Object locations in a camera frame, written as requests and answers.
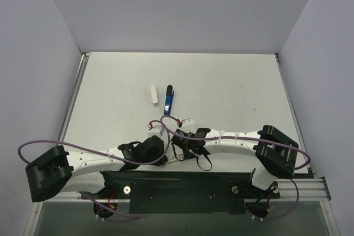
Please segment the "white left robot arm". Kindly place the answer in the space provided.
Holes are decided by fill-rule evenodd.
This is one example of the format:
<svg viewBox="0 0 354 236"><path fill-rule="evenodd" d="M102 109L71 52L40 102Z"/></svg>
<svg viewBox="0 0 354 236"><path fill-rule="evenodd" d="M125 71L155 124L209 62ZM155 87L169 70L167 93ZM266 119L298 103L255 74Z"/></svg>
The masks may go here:
<svg viewBox="0 0 354 236"><path fill-rule="evenodd" d="M103 151L56 145L29 162L25 168L33 202L43 202L60 192L89 192L101 198L113 194L114 185L106 180L106 171L129 171L139 166L162 166L168 158L161 138L153 135L144 142L133 141Z"/></svg>

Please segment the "staple box tray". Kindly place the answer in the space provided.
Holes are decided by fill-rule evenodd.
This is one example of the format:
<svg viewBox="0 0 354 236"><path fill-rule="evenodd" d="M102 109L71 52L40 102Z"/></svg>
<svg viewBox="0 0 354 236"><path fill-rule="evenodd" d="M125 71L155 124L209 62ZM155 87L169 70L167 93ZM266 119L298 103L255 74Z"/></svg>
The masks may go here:
<svg viewBox="0 0 354 236"><path fill-rule="evenodd" d="M178 161L184 161L185 158L183 156L183 154L176 154L176 155L172 155L172 156L167 156L167 163L174 163L174 162L178 162Z"/></svg>

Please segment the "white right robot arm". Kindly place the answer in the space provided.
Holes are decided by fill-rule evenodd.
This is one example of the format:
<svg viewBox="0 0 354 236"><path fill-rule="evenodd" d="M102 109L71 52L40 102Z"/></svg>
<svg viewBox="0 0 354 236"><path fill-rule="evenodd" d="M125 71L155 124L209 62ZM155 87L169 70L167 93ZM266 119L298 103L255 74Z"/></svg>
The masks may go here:
<svg viewBox="0 0 354 236"><path fill-rule="evenodd" d="M259 197L277 179L292 179L297 159L297 142L271 125L253 132L224 132L199 128L196 133L175 131L171 142L195 157L228 153L251 156L260 161L252 179L247 182L248 193Z"/></svg>

